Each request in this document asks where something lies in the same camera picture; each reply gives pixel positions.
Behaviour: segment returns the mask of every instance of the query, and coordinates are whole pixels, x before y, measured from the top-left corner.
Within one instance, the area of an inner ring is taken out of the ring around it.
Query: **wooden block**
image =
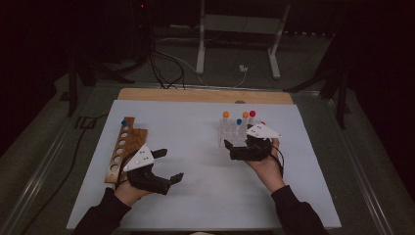
[[[127,126],[121,126],[115,143],[113,155],[105,177],[106,183],[116,183],[119,177],[121,164],[125,157],[141,148],[147,140],[147,129],[134,128],[134,117],[125,117]]]

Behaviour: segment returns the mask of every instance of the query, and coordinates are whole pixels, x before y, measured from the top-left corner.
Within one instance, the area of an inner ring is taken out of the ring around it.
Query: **white cable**
[[[244,83],[244,81],[245,81],[245,78],[247,78],[247,72],[246,71],[244,72],[244,78],[242,79],[242,81],[238,85],[230,87],[230,89],[237,88],[238,86],[242,85],[242,83]]]

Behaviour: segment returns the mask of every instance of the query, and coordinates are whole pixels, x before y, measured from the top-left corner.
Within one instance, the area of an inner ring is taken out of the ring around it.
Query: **metal stand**
[[[278,69],[277,59],[275,53],[283,33],[285,22],[290,11],[290,5],[285,6],[284,13],[281,19],[266,19],[266,18],[249,18],[249,17],[233,17],[233,16],[219,16],[205,13],[205,0],[201,3],[201,27],[199,38],[199,52],[198,61],[196,63],[196,73],[202,75],[205,66],[205,30],[219,30],[219,31],[236,31],[236,32],[254,32],[275,34],[275,40],[272,47],[268,48],[269,64],[272,70],[272,76],[275,79],[281,77]]]

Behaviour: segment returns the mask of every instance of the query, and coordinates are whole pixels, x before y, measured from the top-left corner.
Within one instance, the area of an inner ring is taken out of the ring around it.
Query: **cable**
[[[277,157],[275,157],[275,156],[273,156],[273,155],[269,154],[269,156],[270,156],[271,158],[273,158],[275,161],[277,161],[278,166],[280,166],[281,176],[283,176],[283,175],[284,175],[284,156],[283,156],[283,153],[281,153],[281,151],[280,151],[277,147],[275,147],[275,146],[273,146],[273,145],[271,145],[271,147],[272,147],[272,148],[274,148],[274,149],[276,149],[276,150],[278,151],[278,153],[280,153],[280,155],[281,155],[281,159],[283,160],[283,163],[282,163],[282,164],[280,163],[280,161],[278,160],[278,158],[277,158]]]
[[[176,59],[177,61],[180,61],[180,62],[182,62],[183,64],[185,64],[186,66],[188,66],[190,69],[192,69],[192,71],[195,73],[195,75],[196,75],[196,77],[198,78],[198,80],[199,80],[199,82],[202,84],[202,85],[204,85],[204,86],[206,86],[206,87],[209,87],[209,85],[207,85],[206,83],[204,83],[203,81],[202,81],[202,79],[199,77],[199,75],[196,73],[196,70],[191,66],[191,65],[189,65],[189,63],[187,63],[186,61],[184,61],[184,60],[182,60],[182,59],[180,59],[180,58],[177,58],[177,57],[174,57],[174,56],[171,56],[171,55],[168,55],[168,54],[166,54],[166,53],[164,53],[164,52],[161,52],[161,51],[159,51],[160,53],[162,53],[162,54],[165,54],[165,55],[167,55],[167,56],[169,56],[169,57],[171,57],[171,58],[174,58],[174,59]]]
[[[245,81],[245,78],[247,78],[247,72],[246,71],[244,71],[244,78],[242,79],[242,81],[238,85],[232,86],[231,89],[237,88],[238,86],[242,85],[242,83],[244,83],[244,81]]]
[[[86,118],[92,118],[92,120],[89,122],[90,124],[92,124],[93,122],[95,122],[95,121],[97,121],[98,119],[100,119],[100,118],[103,118],[103,117],[105,117],[105,116],[107,116],[108,114],[105,114],[105,115],[101,115],[101,116],[99,116],[99,117],[86,117]],[[64,184],[65,184],[65,182],[68,180],[68,178],[69,178],[69,176],[70,176],[70,174],[72,173],[72,170],[73,170],[73,167],[74,167],[74,165],[75,165],[75,162],[76,162],[76,157],[77,157],[77,152],[78,152],[78,150],[79,150],[79,145],[80,145],[80,142],[81,142],[81,140],[82,140],[82,137],[83,137],[83,135],[85,134],[85,132],[86,132],[86,130],[87,130],[87,128],[84,128],[83,130],[82,130],[82,133],[80,134],[80,136],[79,136],[79,138],[78,138],[78,141],[77,141],[77,143],[76,143],[76,148],[75,148],[75,152],[73,153],[73,156],[72,156],[72,162],[71,162],[71,165],[70,165],[70,168],[69,168],[69,171],[68,171],[68,173],[67,173],[67,175],[65,175],[65,177],[64,177],[64,179],[63,179],[63,181],[61,182],[61,184],[58,186],[58,188],[52,193],[52,195],[49,197],[49,199],[46,201],[46,203],[42,206],[42,208],[40,208],[40,210],[37,212],[37,214],[30,220],[30,222],[26,225],[26,227],[23,229],[23,231],[22,231],[22,235],[24,235],[26,232],[27,232],[27,230],[30,228],[30,226],[31,226],[31,224],[33,224],[33,222],[37,219],[37,217],[38,216],[40,216],[40,214],[43,212],[43,210],[45,210],[45,208],[49,205],[49,203],[53,200],[53,198],[58,194],[58,192],[59,192],[59,190],[64,186]]]
[[[176,79],[174,79],[174,80],[173,80],[173,81],[171,81],[171,82],[167,81],[167,80],[164,78],[164,76],[162,76],[162,74],[161,74],[161,70],[160,70],[160,69],[156,66],[156,63],[155,63],[154,57],[158,57],[158,58],[161,58],[161,59],[164,59],[164,60],[171,61],[171,62],[173,62],[174,64],[176,64],[178,67],[180,67],[180,72],[181,72],[181,73],[180,73],[179,77],[178,77],[178,78],[176,78]],[[171,56],[169,56],[169,55],[167,55],[167,54],[165,54],[165,53],[159,52],[159,51],[157,51],[157,50],[153,50],[153,51],[152,51],[152,53],[151,53],[151,55],[149,56],[149,58],[150,58],[150,61],[151,61],[151,67],[152,67],[153,73],[154,73],[154,75],[155,75],[156,79],[159,81],[159,83],[160,83],[160,85],[161,85],[161,88],[163,88],[163,89],[168,89],[168,88],[170,88],[171,86],[172,86],[172,87],[174,87],[174,88],[176,88],[176,87],[174,86],[174,83],[175,83],[175,82],[177,82],[177,81],[179,81],[180,79],[182,79],[182,86],[183,86],[183,89],[186,89],[186,87],[185,87],[185,85],[184,85],[184,80],[185,80],[184,70],[183,70],[183,68],[181,67],[180,63],[179,63],[179,62],[178,62],[178,61],[177,61],[174,57],[171,57]]]
[[[124,166],[125,166],[126,162],[129,159],[131,159],[132,157],[134,157],[134,155],[137,153],[137,151],[133,151],[133,152],[129,153],[127,156],[125,156],[125,158],[122,160],[121,164],[119,165],[118,178],[116,179],[116,183],[115,183],[115,188],[116,189],[118,188],[118,186],[120,184],[128,181],[128,179],[124,179],[124,180],[121,181],[121,178],[122,178],[122,170],[124,169]]]
[[[164,54],[164,53],[162,53],[162,52],[159,52],[159,51],[154,51],[154,53],[157,53],[157,54],[160,54],[160,55],[162,55],[163,57],[161,57],[161,56],[158,56],[158,57],[160,57],[160,58],[162,58],[162,59],[165,59],[165,60],[169,60],[169,61],[172,61],[174,64],[176,64],[178,67],[180,67],[180,72],[181,72],[181,74],[179,75],[179,77],[178,78],[176,78],[175,80],[173,80],[172,82],[170,82],[169,84],[168,84],[168,86],[166,87],[166,89],[168,89],[170,86],[173,86],[174,88],[175,88],[175,86],[173,85],[175,82],[177,82],[177,81],[179,81],[180,79],[182,79],[182,85],[183,85],[183,89],[186,89],[185,88],[185,86],[184,86],[184,70],[183,70],[183,67],[180,65],[180,63],[175,59],[175,58],[173,58],[173,57],[171,57],[171,56],[169,56],[169,55],[167,55],[167,54]]]
[[[277,83],[277,84],[278,84],[279,79],[275,80],[275,79],[272,79],[271,77],[269,77],[269,76],[267,75],[267,73],[263,70],[263,67],[262,67],[262,66],[260,66],[259,64],[255,63],[255,62],[248,62],[248,63],[246,63],[246,65],[247,65],[249,68],[252,68],[252,67],[257,67],[257,68],[259,69],[260,73],[263,75],[263,77],[265,77],[265,78],[269,81],[269,83],[272,85],[272,88],[273,88],[274,90],[275,90],[275,89],[277,89],[277,87],[275,86],[275,83]]]

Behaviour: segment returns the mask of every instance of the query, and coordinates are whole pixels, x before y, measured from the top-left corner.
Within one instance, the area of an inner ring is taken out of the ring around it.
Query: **person's right hand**
[[[280,147],[280,141],[277,138],[272,139],[272,145],[275,148],[272,148],[271,155],[277,158],[277,149]],[[255,171],[259,179],[271,193],[285,186],[280,167],[271,156],[266,157],[260,162],[246,161],[246,163]]]

